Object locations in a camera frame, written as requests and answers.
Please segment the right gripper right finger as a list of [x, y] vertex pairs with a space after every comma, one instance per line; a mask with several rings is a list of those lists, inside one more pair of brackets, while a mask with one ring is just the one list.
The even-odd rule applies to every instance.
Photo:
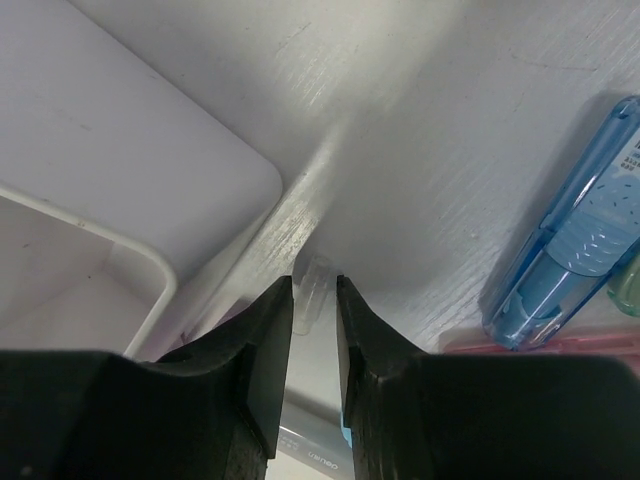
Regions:
[[432, 355], [336, 282], [359, 479], [635, 479], [639, 379], [604, 356]]

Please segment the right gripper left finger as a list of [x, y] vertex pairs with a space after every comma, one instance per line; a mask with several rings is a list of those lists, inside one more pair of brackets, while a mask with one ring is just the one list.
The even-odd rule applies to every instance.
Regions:
[[154, 362], [3, 351], [2, 477], [263, 478], [277, 450], [292, 323], [283, 276]]

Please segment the clear pen cap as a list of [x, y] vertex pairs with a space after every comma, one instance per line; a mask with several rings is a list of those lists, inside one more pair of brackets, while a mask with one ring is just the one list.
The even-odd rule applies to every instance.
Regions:
[[293, 331], [304, 336], [318, 320], [330, 291], [333, 269], [323, 256], [313, 255], [294, 269]]

